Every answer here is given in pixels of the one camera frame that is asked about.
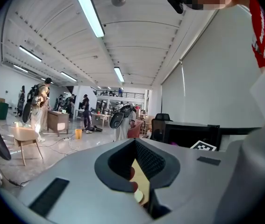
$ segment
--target pink chair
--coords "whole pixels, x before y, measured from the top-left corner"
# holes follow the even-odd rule
[[[127,132],[127,137],[130,138],[139,138],[141,127],[142,127],[143,121],[142,120],[136,120],[135,127],[132,129],[129,129]]]

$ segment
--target black railing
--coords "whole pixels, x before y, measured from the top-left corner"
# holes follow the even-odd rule
[[[95,90],[93,88],[93,92],[95,95],[100,95],[100,96],[107,96],[107,97],[122,97],[122,98],[134,98],[134,99],[144,99],[145,94],[141,93],[130,93],[130,92],[122,92],[119,93],[118,91],[99,91]]]

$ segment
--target person in beige clothes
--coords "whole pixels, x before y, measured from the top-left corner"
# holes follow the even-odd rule
[[[47,78],[44,83],[38,84],[38,95],[32,102],[31,127],[37,133],[46,126],[50,84],[51,78]],[[44,142],[45,139],[42,139],[39,134],[38,141]]]

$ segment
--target orange bucket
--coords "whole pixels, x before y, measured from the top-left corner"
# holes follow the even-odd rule
[[[76,129],[75,130],[75,138],[77,140],[80,140],[81,139],[81,136],[82,136],[82,129]]]

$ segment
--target chair leg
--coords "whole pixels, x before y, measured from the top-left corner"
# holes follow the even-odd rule
[[[35,142],[36,142],[36,144],[37,144],[37,148],[38,148],[38,150],[39,150],[39,153],[40,153],[41,157],[43,158],[43,156],[42,156],[42,154],[41,154],[41,151],[40,151],[40,148],[39,148],[39,145],[38,145],[38,141],[35,140]]]
[[[26,164],[25,164],[25,159],[24,159],[24,153],[23,153],[22,142],[21,142],[21,141],[18,141],[18,143],[20,143],[20,148],[21,148],[21,155],[22,155],[22,161],[23,161],[23,164],[24,164],[24,166],[26,166]]]

